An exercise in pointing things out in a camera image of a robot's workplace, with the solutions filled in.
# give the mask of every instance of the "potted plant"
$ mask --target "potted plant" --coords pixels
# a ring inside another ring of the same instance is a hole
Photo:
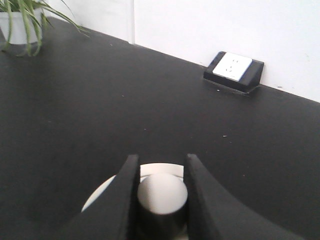
[[[50,24],[44,11],[73,24],[79,32],[85,32],[65,14],[52,8],[46,0],[0,0],[0,28],[5,38],[3,50],[8,48],[9,44],[25,44],[29,56],[37,55],[42,46],[42,26]],[[31,44],[36,42],[37,49],[32,53]]]

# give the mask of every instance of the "white cylinder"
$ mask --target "white cylinder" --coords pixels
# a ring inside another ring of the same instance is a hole
[[[153,174],[145,178],[137,191],[139,227],[150,239],[173,239],[186,224],[184,207],[188,191],[178,177]]]

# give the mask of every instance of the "black tabletop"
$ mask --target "black tabletop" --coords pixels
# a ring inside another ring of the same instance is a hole
[[[0,53],[0,239],[59,229],[128,154],[187,153],[257,213],[320,238],[320,103],[233,93],[203,66],[52,22],[37,57]]]

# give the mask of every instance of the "electrical outlet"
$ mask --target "electrical outlet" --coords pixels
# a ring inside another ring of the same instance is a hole
[[[226,52],[212,73],[239,82],[251,63],[249,57]]]

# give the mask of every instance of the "white object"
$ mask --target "white object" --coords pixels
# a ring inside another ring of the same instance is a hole
[[[137,197],[146,210],[167,215],[175,213],[185,205],[188,191],[178,177],[158,173],[148,176],[140,183]]]
[[[239,82],[251,63],[249,57],[226,52],[212,73]]]
[[[34,10],[36,19],[41,23],[41,13],[42,10],[37,8]],[[38,41],[36,32],[34,30],[32,21],[30,22],[30,43],[35,43]],[[5,40],[8,40],[9,35],[9,16],[7,12],[0,12],[0,28],[2,30]],[[22,18],[21,12],[12,12],[12,34],[10,39],[11,44],[27,44],[27,34],[25,30],[25,24]]]
[[[167,173],[174,175],[180,178],[183,181],[184,178],[184,166],[172,163],[149,163],[143,164],[140,166],[140,182],[142,182],[146,177],[152,174],[161,174]],[[116,175],[110,177],[104,183],[102,183],[88,198],[85,204],[82,207],[81,212],[86,210],[102,193],[103,191],[109,186],[112,180],[115,178]]]

